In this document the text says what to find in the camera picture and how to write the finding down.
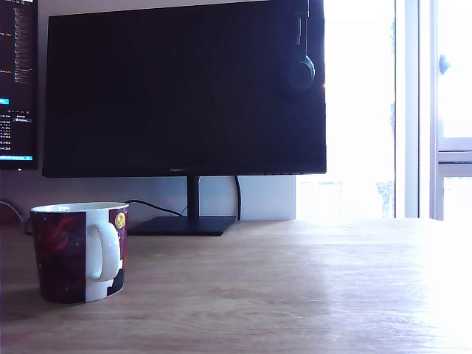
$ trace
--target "monitor screen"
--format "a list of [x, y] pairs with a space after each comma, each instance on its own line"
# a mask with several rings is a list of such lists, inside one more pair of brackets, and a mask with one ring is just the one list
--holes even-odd
[[0, 170], [38, 168], [37, 0], [0, 0]]
[[289, 0], [49, 18], [43, 174], [326, 172], [322, 1], [307, 32], [316, 76], [292, 94]]

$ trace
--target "white wall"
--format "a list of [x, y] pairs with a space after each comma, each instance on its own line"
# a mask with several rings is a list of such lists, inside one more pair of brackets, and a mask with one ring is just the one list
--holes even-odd
[[[47, 21], [50, 15], [132, 10], [204, 3], [195, 0], [40, 0], [40, 150], [44, 86], [46, 79]], [[185, 178], [47, 179], [41, 171], [3, 172], [1, 196], [18, 206], [23, 215], [34, 206], [78, 201], [125, 201], [142, 199], [182, 211], [186, 206]], [[243, 218], [246, 220], [295, 218], [295, 176], [241, 177]], [[200, 183], [202, 215], [235, 215], [236, 192], [232, 178], [207, 177]], [[158, 213], [132, 206], [132, 221], [145, 221]]]

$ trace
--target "mug rim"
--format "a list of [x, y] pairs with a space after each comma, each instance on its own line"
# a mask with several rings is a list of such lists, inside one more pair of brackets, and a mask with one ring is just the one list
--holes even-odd
[[47, 213], [47, 214], [71, 214], [74, 212], [91, 212], [94, 210], [113, 210], [122, 209], [129, 207], [130, 204], [113, 202], [113, 201], [98, 201], [88, 203], [66, 203], [66, 204], [51, 204], [43, 206], [35, 206], [30, 210], [34, 213]]

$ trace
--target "dark red mug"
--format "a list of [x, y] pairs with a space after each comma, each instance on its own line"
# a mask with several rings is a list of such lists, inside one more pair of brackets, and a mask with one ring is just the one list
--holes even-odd
[[123, 287], [128, 204], [79, 203], [31, 209], [41, 296], [75, 304]]

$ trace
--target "desk surface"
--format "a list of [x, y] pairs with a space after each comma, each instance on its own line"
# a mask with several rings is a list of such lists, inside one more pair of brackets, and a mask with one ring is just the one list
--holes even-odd
[[38, 293], [32, 239], [1, 236], [1, 352], [468, 353], [470, 230], [439, 221], [238, 223], [130, 237], [125, 288]]

